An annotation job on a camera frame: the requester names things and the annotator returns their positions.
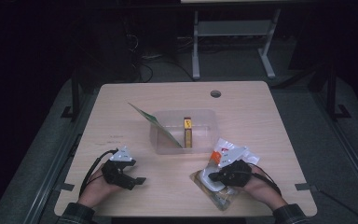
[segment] dark wall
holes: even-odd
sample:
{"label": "dark wall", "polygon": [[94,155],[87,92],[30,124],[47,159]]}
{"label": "dark wall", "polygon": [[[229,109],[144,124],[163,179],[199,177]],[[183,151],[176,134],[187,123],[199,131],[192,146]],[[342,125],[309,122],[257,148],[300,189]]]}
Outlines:
{"label": "dark wall", "polygon": [[358,98],[358,1],[308,12],[291,68],[305,69],[316,63],[333,64],[337,76],[352,86]]}
{"label": "dark wall", "polygon": [[0,1],[0,198],[70,76],[64,36],[74,16],[63,15],[47,1]]}

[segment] power cord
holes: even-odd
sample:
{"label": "power cord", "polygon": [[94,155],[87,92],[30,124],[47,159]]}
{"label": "power cord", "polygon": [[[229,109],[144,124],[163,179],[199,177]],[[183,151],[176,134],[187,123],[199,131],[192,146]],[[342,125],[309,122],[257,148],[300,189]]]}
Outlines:
{"label": "power cord", "polygon": [[139,65],[147,68],[150,71],[150,75],[149,75],[149,78],[147,80],[144,80],[144,78],[142,77],[142,73],[139,71],[139,82],[143,82],[143,83],[149,82],[152,79],[153,75],[154,75],[153,69],[150,66],[147,66],[144,63],[139,63]]}
{"label": "power cord", "polygon": [[95,160],[95,162],[91,165],[91,167],[89,168],[89,171],[87,172],[86,176],[84,177],[83,183],[81,184],[80,187],[80,192],[79,192],[79,197],[80,195],[83,193],[84,189],[86,188],[86,186],[88,185],[88,181],[90,179],[90,176],[92,174],[92,172],[95,170],[95,167],[97,167],[98,163],[100,163],[101,159],[106,156],[109,153],[112,153],[112,155],[114,155],[117,152],[117,150],[109,150],[104,152],[104,154],[102,156],[100,156],[99,158],[97,158]]}
{"label": "power cord", "polygon": [[[173,65],[176,65],[177,67],[179,67],[182,71],[185,72],[185,74],[192,80],[192,81],[195,81],[194,78],[185,70],[185,68],[180,65],[179,63],[174,63],[174,62],[170,62],[170,61],[161,61],[161,62],[148,62],[148,63],[171,63]],[[141,63],[142,66],[145,66],[147,67],[150,71],[151,71],[151,77],[153,76],[153,69],[150,67],[150,66],[147,66],[146,64],[144,63]]]}
{"label": "power cord", "polygon": [[332,195],[326,193],[324,190],[318,189],[318,188],[316,188],[316,186],[311,186],[311,192],[320,192],[320,193],[322,193],[322,195],[326,196],[327,198],[329,198],[330,200],[334,201],[335,203],[338,203],[339,205],[343,206],[348,211],[352,212],[354,215],[356,215],[358,217],[358,213],[356,211],[354,211],[352,208],[350,208],[349,206],[347,206],[345,203],[341,202],[340,200],[336,199]]}

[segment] gray carpet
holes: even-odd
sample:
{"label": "gray carpet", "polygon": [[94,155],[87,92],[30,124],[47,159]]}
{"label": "gray carpet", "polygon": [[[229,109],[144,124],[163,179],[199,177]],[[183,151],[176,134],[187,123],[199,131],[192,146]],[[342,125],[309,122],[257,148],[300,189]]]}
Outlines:
{"label": "gray carpet", "polygon": [[[278,84],[296,73],[287,70],[294,45],[295,42],[291,41],[273,42],[269,53],[277,74],[277,78],[273,80],[266,78],[256,49],[247,45],[235,50],[201,54],[200,81],[264,80],[269,85]],[[188,73],[191,72],[190,63],[188,52],[178,54],[175,59],[160,58],[145,62],[153,69],[150,82],[192,81]],[[147,67],[142,67],[141,71],[143,80],[151,75]],[[344,133],[358,155],[358,101],[351,88],[338,80],[337,102],[349,109],[352,118],[332,122],[320,103],[324,101],[325,92],[315,94],[306,89],[309,78],[305,77],[285,90],[273,90],[272,96],[307,182],[331,194],[358,213],[358,174],[335,131],[338,127]],[[62,87],[44,125],[0,202],[0,223],[23,223],[24,220],[37,222],[39,219],[39,223],[56,221],[53,208],[59,192],[41,189],[48,185],[45,178],[47,174],[59,175],[56,185],[62,183],[71,159],[62,160],[61,163],[53,161],[57,159],[60,150],[65,150],[63,155],[66,156],[77,135],[83,132],[97,93],[98,90],[94,94],[82,93],[82,113],[76,122],[70,122],[69,119],[60,118],[64,108],[71,104],[70,82]],[[61,164],[66,165],[60,173]],[[358,223],[358,217],[321,192],[315,191],[312,195],[318,207],[318,214],[311,218],[312,223]],[[41,216],[29,219],[34,214],[29,212],[34,208],[34,202],[40,203]],[[95,220],[99,223],[111,221],[106,217],[96,217]],[[247,223],[273,223],[273,218],[252,217],[247,218]]]}

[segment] table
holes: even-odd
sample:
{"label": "table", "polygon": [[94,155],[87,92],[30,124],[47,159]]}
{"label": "table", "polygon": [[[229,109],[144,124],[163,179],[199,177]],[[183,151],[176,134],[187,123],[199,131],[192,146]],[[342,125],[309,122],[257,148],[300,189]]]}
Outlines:
{"label": "table", "polygon": [[[214,98],[211,91],[220,91]],[[289,203],[298,203],[307,216],[316,205],[308,190],[296,190],[306,180],[272,99],[262,81],[107,84],[102,86],[55,207],[61,215],[77,200],[83,178],[106,150],[127,146],[137,160],[127,175],[147,177],[142,186],[122,190],[96,208],[110,217],[251,217],[270,216],[270,210],[239,195],[228,210],[218,210],[190,179],[203,169],[210,153],[158,155],[149,139],[149,122],[128,103],[145,112],[174,109],[212,109],[220,136],[247,146],[261,157],[258,165],[272,176]]]}

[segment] right hand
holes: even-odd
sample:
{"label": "right hand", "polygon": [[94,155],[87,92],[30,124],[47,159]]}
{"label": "right hand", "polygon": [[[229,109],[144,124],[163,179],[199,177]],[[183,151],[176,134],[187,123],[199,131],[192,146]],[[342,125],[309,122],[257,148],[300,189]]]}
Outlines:
{"label": "right hand", "polygon": [[103,200],[105,200],[110,194],[122,189],[117,185],[111,185],[106,183],[103,178],[101,167],[89,177],[89,183],[84,189],[83,193],[78,199],[78,203],[81,203],[89,208],[97,206]]}
{"label": "right hand", "polygon": [[[255,166],[252,166],[252,173],[265,175],[261,169]],[[251,177],[243,188],[236,187],[235,189],[249,193],[255,200],[265,203],[272,211],[287,205],[287,202],[275,189],[254,176]]]}

